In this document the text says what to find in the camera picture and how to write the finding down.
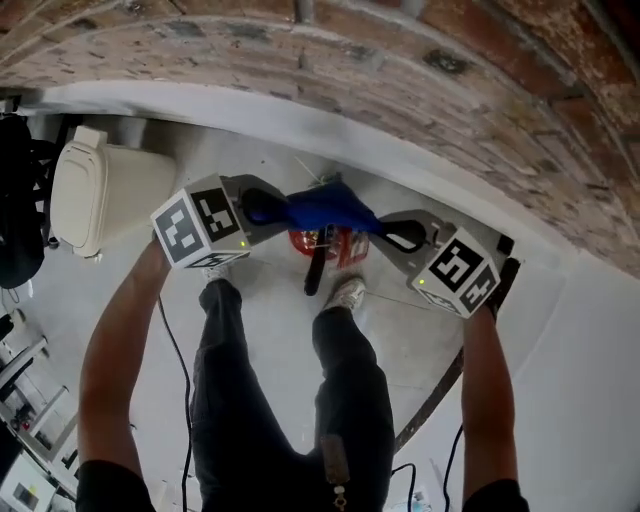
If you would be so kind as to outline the person's black shirt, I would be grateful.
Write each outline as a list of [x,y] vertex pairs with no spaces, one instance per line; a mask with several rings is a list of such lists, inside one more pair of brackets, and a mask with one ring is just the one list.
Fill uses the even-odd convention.
[[[268,505],[282,512],[339,512],[334,496],[313,497],[306,505],[300,493],[279,498],[269,492]],[[157,512],[143,479],[129,469],[108,461],[89,461],[79,470],[76,512]],[[476,491],[466,500],[462,512],[530,512],[519,484],[498,480]]]

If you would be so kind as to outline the black office chair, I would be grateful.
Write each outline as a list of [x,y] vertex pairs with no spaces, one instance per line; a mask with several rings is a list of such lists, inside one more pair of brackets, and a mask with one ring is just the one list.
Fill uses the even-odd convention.
[[37,204],[51,197],[56,158],[55,144],[33,138],[23,118],[0,116],[0,288],[23,285],[42,265],[46,214]]

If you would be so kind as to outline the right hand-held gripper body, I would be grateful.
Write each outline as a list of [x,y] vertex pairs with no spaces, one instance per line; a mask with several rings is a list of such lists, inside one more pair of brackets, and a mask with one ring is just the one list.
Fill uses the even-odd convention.
[[500,284],[490,254],[464,228],[459,228],[411,279],[411,286],[437,308],[468,319]]

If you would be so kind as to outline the black baseboard strip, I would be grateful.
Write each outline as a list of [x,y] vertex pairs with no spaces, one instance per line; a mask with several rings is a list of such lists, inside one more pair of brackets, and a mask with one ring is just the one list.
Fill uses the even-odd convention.
[[[498,285],[497,290],[492,293],[497,299],[490,299],[490,305],[493,307],[493,311],[497,313],[504,303],[517,273],[520,269],[521,263],[511,256],[515,242],[513,239],[506,235],[501,235],[497,244],[497,251],[500,255],[506,257],[506,260],[500,271],[501,283]],[[417,412],[413,415],[407,425],[401,430],[395,439],[395,454],[397,454],[401,448],[403,448],[408,441],[418,432],[418,430],[426,423],[429,417],[434,413],[435,409],[442,402],[453,385],[459,379],[463,370],[464,362],[464,349],[461,348],[449,365],[444,375],[438,381],[436,387],[427,397],[424,403],[419,407]]]

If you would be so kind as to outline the cream trash bin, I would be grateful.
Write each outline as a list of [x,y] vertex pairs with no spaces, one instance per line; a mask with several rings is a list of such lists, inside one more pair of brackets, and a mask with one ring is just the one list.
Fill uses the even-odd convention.
[[81,125],[56,163],[50,221],[74,254],[92,258],[130,231],[149,224],[171,195],[175,161],[113,145],[106,132]]

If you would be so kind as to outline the person's right forearm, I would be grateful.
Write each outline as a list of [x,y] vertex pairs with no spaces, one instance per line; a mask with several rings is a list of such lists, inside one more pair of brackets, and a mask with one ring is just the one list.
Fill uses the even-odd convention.
[[488,307],[466,321],[463,352],[463,499],[468,500],[493,482],[518,478],[513,388]]

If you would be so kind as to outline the person's left forearm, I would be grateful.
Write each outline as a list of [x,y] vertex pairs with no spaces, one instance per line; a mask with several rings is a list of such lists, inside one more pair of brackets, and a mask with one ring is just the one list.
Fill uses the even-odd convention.
[[155,304],[170,271],[158,240],[143,250],[102,313],[84,357],[78,407],[82,462],[100,460],[142,474],[130,426]]

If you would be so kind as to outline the red fire extinguisher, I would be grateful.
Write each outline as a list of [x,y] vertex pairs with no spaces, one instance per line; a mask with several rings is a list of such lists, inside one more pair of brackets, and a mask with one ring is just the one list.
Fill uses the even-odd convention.
[[[314,188],[330,182],[343,182],[340,174],[329,175],[316,185]],[[289,241],[293,248],[303,256],[310,259],[309,269],[304,280],[304,293],[308,296],[314,296],[319,290],[325,267],[330,265],[337,270],[346,270],[337,268],[337,231],[341,227],[328,225],[315,231],[290,231],[288,230]]]

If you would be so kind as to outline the white desk with metal legs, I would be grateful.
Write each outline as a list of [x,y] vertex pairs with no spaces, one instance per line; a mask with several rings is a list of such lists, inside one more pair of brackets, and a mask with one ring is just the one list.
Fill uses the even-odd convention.
[[0,498],[22,512],[77,496],[77,414],[48,362],[48,340],[23,312],[0,312]]

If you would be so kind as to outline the blue cloth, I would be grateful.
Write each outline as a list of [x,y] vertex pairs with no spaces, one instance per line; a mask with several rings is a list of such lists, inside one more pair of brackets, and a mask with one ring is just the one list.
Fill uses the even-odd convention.
[[315,231],[328,225],[383,234],[383,223],[343,182],[330,182],[285,197],[250,188],[241,204],[256,226],[282,224],[290,231]]

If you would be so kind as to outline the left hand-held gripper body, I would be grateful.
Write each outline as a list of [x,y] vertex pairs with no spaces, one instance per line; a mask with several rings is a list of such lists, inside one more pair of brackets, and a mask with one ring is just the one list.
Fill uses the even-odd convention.
[[217,174],[178,190],[151,221],[174,269],[215,268],[250,254],[250,243]]

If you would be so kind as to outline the red tag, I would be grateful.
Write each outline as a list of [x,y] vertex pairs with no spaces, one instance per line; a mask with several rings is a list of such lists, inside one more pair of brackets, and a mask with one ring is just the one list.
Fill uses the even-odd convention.
[[338,269],[346,269],[362,263],[369,252],[369,237],[364,231],[339,228],[337,231]]

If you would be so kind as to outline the person's black trousers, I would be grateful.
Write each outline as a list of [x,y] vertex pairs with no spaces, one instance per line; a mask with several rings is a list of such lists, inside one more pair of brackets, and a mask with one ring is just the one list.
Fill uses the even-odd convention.
[[206,319],[193,370],[192,450],[202,512],[240,512],[241,501],[284,512],[340,512],[320,439],[339,436],[349,470],[343,512],[381,512],[395,447],[393,415],[375,351],[341,306],[322,310],[312,343],[324,380],[316,396],[317,441],[297,453],[250,364],[240,292],[226,279],[199,297]]

